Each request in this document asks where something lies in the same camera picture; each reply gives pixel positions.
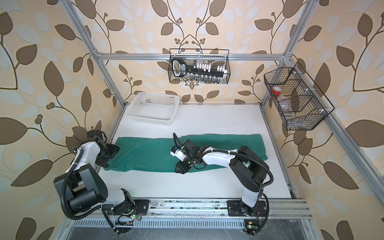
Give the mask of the green trousers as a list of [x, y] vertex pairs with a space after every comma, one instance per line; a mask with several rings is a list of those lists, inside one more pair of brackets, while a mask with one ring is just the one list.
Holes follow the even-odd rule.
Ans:
[[[266, 161], [267, 151], [261, 135], [187, 135], [180, 140], [191, 140], [194, 144], [210, 146], [215, 149], [235, 150], [241, 146], [250, 148], [261, 160]], [[142, 171], [154, 173], [174, 173], [179, 159], [170, 152], [174, 146], [173, 138], [134, 138], [122, 137], [116, 141], [120, 151], [104, 167], [105, 171]]]

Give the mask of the white plastic mesh basket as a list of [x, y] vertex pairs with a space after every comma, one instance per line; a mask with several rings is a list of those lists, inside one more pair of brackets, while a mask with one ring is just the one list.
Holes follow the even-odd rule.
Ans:
[[176, 95], [140, 92], [128, 105], [125, 115], [137, 122], [169, 126], [179, 102]]

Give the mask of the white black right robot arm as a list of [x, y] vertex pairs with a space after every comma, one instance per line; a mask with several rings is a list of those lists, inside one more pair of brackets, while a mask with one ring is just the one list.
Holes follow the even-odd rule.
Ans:
[[269, 166], [246, 146], [237, 150], [220, 150], [199, 147], [190, 140], [180, 145], [175, 139], [174, 143], [170, 154], [179, 159], [175, 167], [178, 174], [186, 174], [191, 168], [202, 170], [208, 165], [230, 168], [245, 188], [241, 198], [244, 210], [254, 210], [259, 200], [265, 196], [264, 189], [274, 182]]

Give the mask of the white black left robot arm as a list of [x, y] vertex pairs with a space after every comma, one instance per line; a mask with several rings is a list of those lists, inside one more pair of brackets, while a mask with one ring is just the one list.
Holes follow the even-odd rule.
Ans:
[[70, 168], [54, 179], [61, 208], [71, 220], [83, 219], [100, 210], [106, 217], [108, 211], [115, 215], [132, 216], [137, 206], [125, 189], [110, 190], [95, 166], [106, 167], [120, 148], [105, 143], [98, 137], [88, 138], [74, 147], [75, 158]]

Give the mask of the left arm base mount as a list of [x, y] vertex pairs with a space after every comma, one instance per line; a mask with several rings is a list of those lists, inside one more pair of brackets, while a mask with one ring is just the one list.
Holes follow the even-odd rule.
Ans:
[[148, 212], [149, 203], [149, 200], [134, 200], [133, 202], [122, 203], [114, 209], [114, 215], [117, 216], [114, 224], [119, 228], [133, 227]]

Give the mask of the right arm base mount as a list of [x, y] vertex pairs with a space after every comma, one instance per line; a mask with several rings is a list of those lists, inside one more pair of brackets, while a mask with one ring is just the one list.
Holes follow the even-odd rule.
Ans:
[[227, 210], [230, 217], [250, 217], [253, 220], [245, 220], [244, 231], [247, 235], [256, 236], [266, 225], [270, 213], [268, 198], [259, 200], [254, 207], [249, 207], [241, 200], [228, 200]]

